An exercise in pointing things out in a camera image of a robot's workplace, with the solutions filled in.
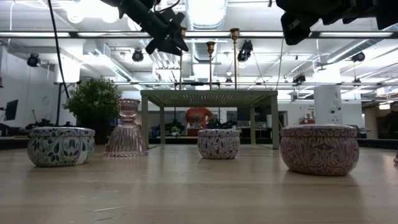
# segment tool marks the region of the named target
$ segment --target slatted tabletop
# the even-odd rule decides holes
[[[163,107],[255,107],[277,96],[272,90],[141,90],[142,96]]]

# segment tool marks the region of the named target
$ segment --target brass pole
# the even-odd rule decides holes
[[[237,57],[236,57],[236,40],[239,38],[239,29],[238,28],[232,28],[230,30],[231,32],[231,39],[234,41],[234,67],[235,67],[235,90],[238,89],[238,63],[236,62]]]
[[[214,52],[214,46],[216,45],[216,42],[214,41],[209,41],[206,43],[207,45],[207,52],[209,53],[209,62],[210,62],[210,90],[213,88],[213,81],[211,80],[211,58]]]
[[[181,27],[181,37],[185,38],[185,33],[187,31],[187,28]],[[182,50],[181,50],[181,56],[180,56],[180,90],[182,89]]]

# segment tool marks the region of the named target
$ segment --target desk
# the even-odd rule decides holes
[[[164,108],[166,107],[247,107],[250,108],[251,144],[256,144],[254,109],[271,103],[272,148],[279,148],[278,91],[274,90],[141,90],[142,132],[149,146],[148,102],[160,108],[160,141],[165,144]]]

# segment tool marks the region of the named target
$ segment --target ribbed glass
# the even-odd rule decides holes
[[[148,155],[142,137],[141,126],[136,124],[135,115],[138,114],[140,101],[122,99],[119,101],[121,124],[117,125],[106,145],[105,156],[109,157],[137,157]]]

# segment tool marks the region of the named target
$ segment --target pink glass vase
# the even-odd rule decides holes
[[[119,115],[121,124],[112,132],[106,145],[105,156],[108,157],[137,157],[148,155],[142,137],[141,126],[136,124],[135,115],[138,114],[139,100],[119,100]]]

